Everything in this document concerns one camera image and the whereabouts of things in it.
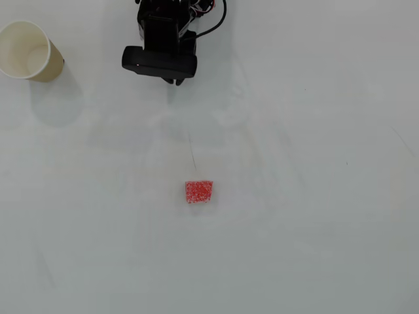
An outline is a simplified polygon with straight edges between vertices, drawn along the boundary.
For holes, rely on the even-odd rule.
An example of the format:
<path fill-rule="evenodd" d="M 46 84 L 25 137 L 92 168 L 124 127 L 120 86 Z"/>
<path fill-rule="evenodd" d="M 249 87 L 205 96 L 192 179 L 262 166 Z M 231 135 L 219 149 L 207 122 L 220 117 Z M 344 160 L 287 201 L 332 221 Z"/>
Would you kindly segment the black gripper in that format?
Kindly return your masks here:
<path fill-rule="evenodd" d="M 186 11 L 152 11 L 138 12 L 137 22 L 140 36 L 144 41 L 144 49 L 153 52 L 179 54 L 183 41 L 197 35 L 189 29 L 192 21 L 191 13 Z M 163 78 L 168 84 L 174 84 L 174 79 Z M 183 79 L 176 79 L 175 85 L 180 86 Z"/>

